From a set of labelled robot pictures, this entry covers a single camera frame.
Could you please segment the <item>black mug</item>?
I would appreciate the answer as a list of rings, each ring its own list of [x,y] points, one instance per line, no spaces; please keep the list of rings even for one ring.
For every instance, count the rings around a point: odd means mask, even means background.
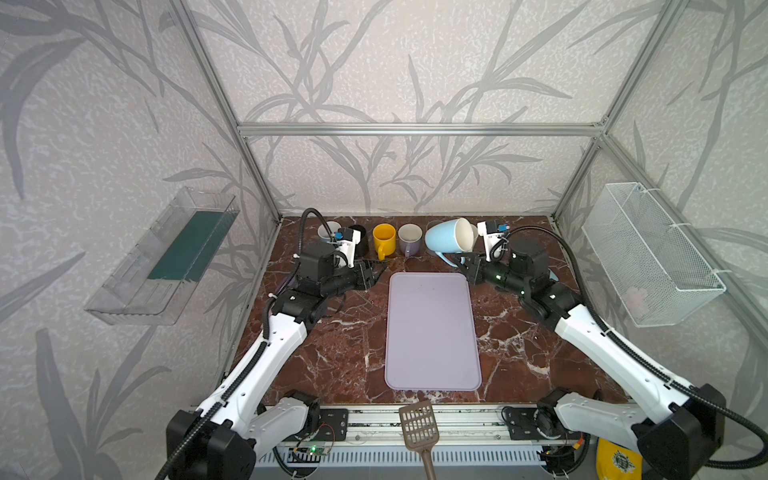
[[[363,225],[359,224],[351,225],[350,229],[357,231],[360,237],[359,242],[355,246],[354,257],[356,259],[364,258],[370,250],[367,229]]]

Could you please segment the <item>light blue mug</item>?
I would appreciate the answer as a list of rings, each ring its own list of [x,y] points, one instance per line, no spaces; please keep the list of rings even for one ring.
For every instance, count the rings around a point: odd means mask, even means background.
[[[425,235],[427,249],[453,268],[457,265],[448,260],[446,255],[470,253],[476,240],[475,227],[463,217],[437,224],[429,228]]]

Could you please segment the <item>yellow mug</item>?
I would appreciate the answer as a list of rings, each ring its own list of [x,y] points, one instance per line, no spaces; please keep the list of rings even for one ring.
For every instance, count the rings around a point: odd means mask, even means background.
[[[397,248],[397,231],[388,223],[381,223],[373,229],[374,248],[379,261],[392,255]]]

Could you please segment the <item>purple mug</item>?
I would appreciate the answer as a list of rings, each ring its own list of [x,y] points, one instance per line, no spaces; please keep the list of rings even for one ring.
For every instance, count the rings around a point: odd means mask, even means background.
[[[419,225],[404,224],[398,229],[397,235],[401,254],[405,258],[416,257],[420,253],[423,230]]]

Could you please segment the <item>teal patterned mug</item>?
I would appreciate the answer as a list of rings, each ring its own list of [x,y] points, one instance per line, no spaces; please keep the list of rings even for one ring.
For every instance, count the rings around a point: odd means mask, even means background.
[[[336,233],[341,228],[341,225],[336,221],[327,221],[328,228],[325,228],[323,224],[317,228],[318,238],[325,243],[329,243],[335,240]]]

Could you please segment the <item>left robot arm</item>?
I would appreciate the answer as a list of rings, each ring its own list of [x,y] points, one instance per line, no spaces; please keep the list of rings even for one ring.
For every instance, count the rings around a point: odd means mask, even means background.
[[[276,406],[261,401],[294,351],[324,318],[329,302],[376,285],[386,268],[357,258],[360,231],[332,230],[329,239],[297,241],[290,274],[270,294],[262,332],[230,374],[194,411],[178,411],[166,427],[167,460],[160,479],[248,479],[257,460],[286,438],[318,428],[317,400],[292,393]]]

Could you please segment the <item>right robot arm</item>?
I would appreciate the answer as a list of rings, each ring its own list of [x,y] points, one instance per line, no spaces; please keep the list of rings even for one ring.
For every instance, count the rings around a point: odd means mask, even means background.
[[[766,431],[728,409],[712,385],[695,386],[634,346],[595,312],[585,288],[573,290],[556,279],[540,242],[513,242],[514,233],[491,234],[492,245],[484,253],[453,250],[443,258],[469,283],[490,283],[515,295],[535,321],[578,348],[632,400],[612,404],[556,389],[539,403],[550,424],[632,450],[664,479],[691,479],[703,467],[748,470],[766,464],[765,449],[746,459],[714,459],[727,421],[762,442]]]

